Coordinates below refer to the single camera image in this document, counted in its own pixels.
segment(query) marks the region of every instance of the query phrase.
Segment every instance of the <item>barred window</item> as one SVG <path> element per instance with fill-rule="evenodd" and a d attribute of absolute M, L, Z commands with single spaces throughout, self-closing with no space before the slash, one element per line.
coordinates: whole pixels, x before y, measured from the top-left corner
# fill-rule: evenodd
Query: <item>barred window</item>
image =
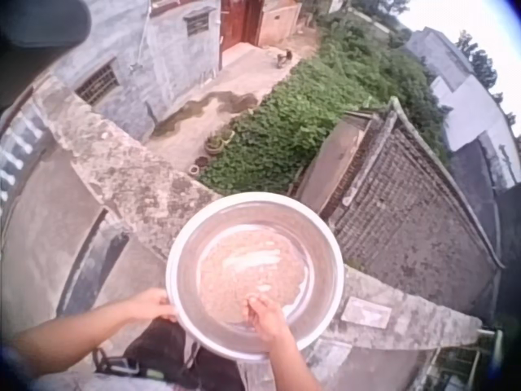
<path fill-rule="evenodd" d="M 94 75 L 89 77 L 76 93 L 90 105 L 95 105 L 111 90 L 117 87 L 116 75 L 110 64 L 101 67 Z"/>
<path fill-rule="evenodd" d="M 188 37 L 203 31 L 208 31 L 208 13 L 201 15 L 186 17 L 186 28 L 188 29 Z"/>

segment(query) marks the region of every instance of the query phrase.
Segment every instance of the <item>metal bowl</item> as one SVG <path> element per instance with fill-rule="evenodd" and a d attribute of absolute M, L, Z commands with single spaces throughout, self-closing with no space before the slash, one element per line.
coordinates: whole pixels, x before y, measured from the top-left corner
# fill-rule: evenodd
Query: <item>metal bowl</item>
<path fill-rule="evenodd" d="M 170 250 L 166 270 L 166 288 L 179 322 L 203 346 L 223 357 L 244 361 L 267 358 L 253 329 L 216 321 L 204 310 L 198 294 L 198 267 L 205 249 L 224 230 L 241 225 L 276 230 L 307 254 L 302 293 L 294 305 L 285 308 L 298 348 L 305 348 L 324 332 L 338 309 L 344 264 L 326 223 L 308 207 L 283 195 L 230 195 L 200 210 L 182 228 Z"/>

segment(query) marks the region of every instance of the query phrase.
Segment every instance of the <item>green plant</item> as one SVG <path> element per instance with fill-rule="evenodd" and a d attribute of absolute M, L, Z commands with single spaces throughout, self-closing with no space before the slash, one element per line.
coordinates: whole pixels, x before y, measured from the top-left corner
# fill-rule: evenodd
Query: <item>green plant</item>
<path fill-rule="evenodd" d="M 364 102 L 384 106 L 397 96 L 426 142 L 445 160 L 437 106 L 420 63 L 377 43 L 345 20 L 326 20 L 318 56 L 300 62 L 254 112 L 229 127 L 234 141 L 199 177 L 230 194 L 285 194 L 299 167 L 308 166 L 347 110 Z"/>
<path fill-rule="evenodd" d="M 227 125 L 223 127 L 221 130 L 219 130 L 219 135 L 223 140 L 229 140 L 233 134 L 233 130 Z"/>
<path fill-rule="evenodd" d="M 222 137 L 218 134 L 213 134 L 206 138 L 206 145 L 210 149 L 218 149 L 222 143 Z"/>

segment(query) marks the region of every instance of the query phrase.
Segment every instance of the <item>doorway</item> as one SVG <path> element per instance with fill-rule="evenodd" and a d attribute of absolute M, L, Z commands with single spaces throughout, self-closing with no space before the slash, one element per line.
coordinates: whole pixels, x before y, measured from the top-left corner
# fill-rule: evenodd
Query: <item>doorway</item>
<path fill-rule="evenodd" d="M 230 49 L 243 40 L 247 0 L 222 0 L 221 51 Z"/>

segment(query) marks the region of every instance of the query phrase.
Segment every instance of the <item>flower pot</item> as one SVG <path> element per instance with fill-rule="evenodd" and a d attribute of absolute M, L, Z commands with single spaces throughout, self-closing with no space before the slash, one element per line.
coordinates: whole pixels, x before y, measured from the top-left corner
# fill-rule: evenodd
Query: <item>flower pot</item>
<path fill-rule="evenodd" d="M 188 174 L 192 177 L 196 177 L 199 175 L 199 166 L 198 165 L 191 165 L 188 169 Z"/>
<path fill-rule="evenodd" d="M 230 133 L 230 136 L 228 137 L 228 139 L 226 138 L 222 138 L 222 142 L 225 144 L 225 145 L 228 145 L 231 141 L 231 139 L 235 136 L 235 130 L 232 130 L 231 133 Z"/>
<path fill-rule="evenodd" d="M 197 165 L 200 169 L 203 169 L 208 167 L 210 164 L 210 159 L 207 156 L 199 156 L 197 159 L 195 159 L 194 164 Z"/>
<path fill-rule="evenodd" d="M 217 147 L 217 148 L 212 148 L 207 143 L 204 144 L 204 150 L 210 156 L 217 156 L 217 155 L 219 155 L 224 148 L 225 148 L 225 144 L 223 142 L 221 142 L 219 144 L 219 147 Z"/>

